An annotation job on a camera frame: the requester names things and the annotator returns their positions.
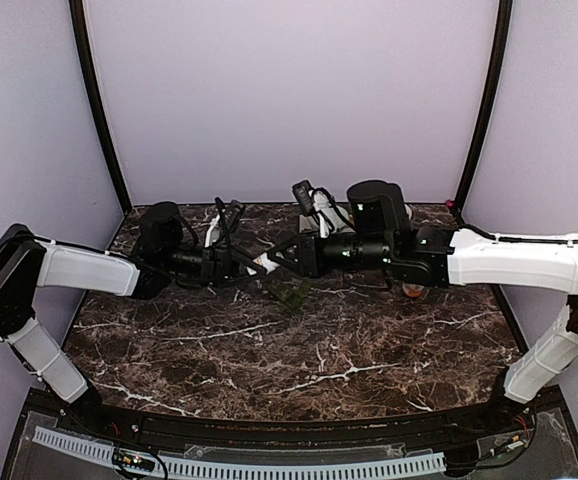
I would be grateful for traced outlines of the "small white pill bottle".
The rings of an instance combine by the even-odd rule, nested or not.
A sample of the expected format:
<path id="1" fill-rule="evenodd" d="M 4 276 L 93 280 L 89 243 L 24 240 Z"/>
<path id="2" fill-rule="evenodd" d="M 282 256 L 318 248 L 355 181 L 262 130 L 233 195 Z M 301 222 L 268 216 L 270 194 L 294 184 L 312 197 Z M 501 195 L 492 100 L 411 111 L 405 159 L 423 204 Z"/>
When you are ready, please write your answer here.
<path id="1" fill-rule="evenodd" d="M 273 271 L 275 271 L 278 267 L 279 264 L 272 261 L 269 257 L 267 253 L 263 253 L 261 255 L 259 255 L 258 257 L 256 257 L 254 259 L 254 262 L 259 265 L 260 267 L 263 267 L 267 273 L 271 273 Z"/>

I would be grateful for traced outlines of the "green pill organizer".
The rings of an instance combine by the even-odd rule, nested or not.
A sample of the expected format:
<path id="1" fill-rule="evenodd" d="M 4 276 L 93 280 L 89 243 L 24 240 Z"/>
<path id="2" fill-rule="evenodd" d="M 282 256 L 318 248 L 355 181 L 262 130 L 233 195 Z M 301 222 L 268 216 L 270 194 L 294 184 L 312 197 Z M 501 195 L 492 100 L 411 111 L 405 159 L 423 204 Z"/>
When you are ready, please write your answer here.
<path id="1" fill-rule="evenodd" d="M 308 281 L 301 281 L 297 284 L 284 282 L 268 283 L 266 290 L 283 307 L 294 311 L 303 305 L 311 290 L 311 283 Z"/>

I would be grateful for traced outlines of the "orange grey-capped pill bottle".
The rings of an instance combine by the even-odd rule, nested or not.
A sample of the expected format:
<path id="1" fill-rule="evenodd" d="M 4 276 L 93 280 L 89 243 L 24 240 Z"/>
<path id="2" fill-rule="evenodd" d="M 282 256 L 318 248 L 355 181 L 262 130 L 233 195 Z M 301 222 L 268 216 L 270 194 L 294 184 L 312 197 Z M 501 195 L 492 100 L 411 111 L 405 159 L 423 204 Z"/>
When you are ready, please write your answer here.
<path id="1" fill-rule="evenodd" d="M 426 291 L 425 286 L 415 284 L 402 284 L 403 293 L 409 298 L 420 298 Z"/>

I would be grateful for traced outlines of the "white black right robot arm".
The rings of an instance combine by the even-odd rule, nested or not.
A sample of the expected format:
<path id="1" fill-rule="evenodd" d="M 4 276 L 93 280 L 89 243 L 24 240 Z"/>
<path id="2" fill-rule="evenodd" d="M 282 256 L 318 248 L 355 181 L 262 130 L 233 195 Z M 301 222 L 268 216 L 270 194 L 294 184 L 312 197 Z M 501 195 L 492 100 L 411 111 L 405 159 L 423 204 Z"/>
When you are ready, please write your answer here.
<path id="1" fill-rule="evenodd" d="M 347 190 L 348 209 L 304 180 L 293 185 L 299 231 L 263 254 L 268 271 L 282 266 L 317 278 L 332 270 L 382 270 L 418 287 L 497 284 L 564 292 L 552 326 L 502 374 L 494 400 L 479 413 L 490 434 L 503 432 L 578 357 L 578 233 L 509 236 L 473 225 L 412 227 L 399 185 L 359 182 Z"/>

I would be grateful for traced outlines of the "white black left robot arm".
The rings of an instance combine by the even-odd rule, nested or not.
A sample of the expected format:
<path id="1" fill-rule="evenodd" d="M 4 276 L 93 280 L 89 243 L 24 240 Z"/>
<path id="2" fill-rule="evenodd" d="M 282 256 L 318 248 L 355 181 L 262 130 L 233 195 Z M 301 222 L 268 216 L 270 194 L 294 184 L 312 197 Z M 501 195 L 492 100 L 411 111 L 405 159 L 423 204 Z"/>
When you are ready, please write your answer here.
<path id="1" fill-rule="evenodd" d="M 72 421 L 89 436 L 109 429 L 109 412 L 96 403 L 95 387 L 37 320 L 37 289 L 64 287 L 150 300 L 171 284 L 187 289 L 231 286 L 273 271 L 267 256 L 254 257 L 232 239 L 244 205 L 218 201 L 216 207 L 204 238 L 177 204 L 148 207 L 128 255 L 46 239 L 23 224 L 11 225 L 0 238 L 0 341 L 72 405 Z"/>

